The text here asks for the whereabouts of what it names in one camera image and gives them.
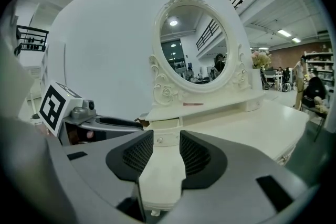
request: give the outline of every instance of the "ornate white mirror frame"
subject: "ornate white mirror frame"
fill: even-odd
[[[198,85],[180,77],[171,68],[162,51],[160,36],[163,23],[168,18],[170,11],[186,5],[196,6],[208,12],[220,25],[226,39],[228,50],[227,64],[220,76],[208,84]],[[159,105],[167,106],[175,102],[181,102],[184,97],[191,94],[209,94],[225,86],[233,86],[232,90],[235,91],[250,88],[247,72],[242,61],[244,54],[240,52],[240,48],[241,45],[238,44],[228,19],[221,16],[211,5],[203,0],[170,0],[159,11],[154,24],[154,55],[150,56],[150,63],[155,72],[155,102]]]

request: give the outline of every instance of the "green floor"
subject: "green floor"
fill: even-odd
[[[336,143],[336,134],[321,130],[317,140],[317,125],[308,122],[286,168],[298,175],[310,187],[319,182],[323,168],[330,159]]]

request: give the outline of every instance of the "beige pants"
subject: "beige pants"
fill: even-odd
[[[303,79],[298,78],[296,81],[296,86],[298,93],[296,94],[295,109],[299,110],[301,108],[301,100],[303,98]]]

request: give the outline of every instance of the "gray device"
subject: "gray device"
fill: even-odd
[[[17,138],[7,140],[6,174],[47,217],[59,223],[146,222],[138,178],[153,152],[153,131],[62,147],[29,124],[2,124],[2,140]],[[316,191],[253,147],[189,131],[180,137],[182,196],[159,223],[287,223]],[[37,183],[46,191],[36,191]]]
[[[81,143],[107,140],[143,130],[138,122],[99,116],[94,107],[92,100],[83,100],[82,107],[75,107],[70,116],[62,120],[57,137],[63,146],[71,145],[69,137],[74,130]],[[86,138],[87,131],[93,131],[93,138]]]

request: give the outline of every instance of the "oval mirror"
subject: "oval mirror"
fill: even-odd
[[[185,80],[206,84],[225,71],[224,30],[204,9],[184,5],[171,10],[161,28],[163,54]]]

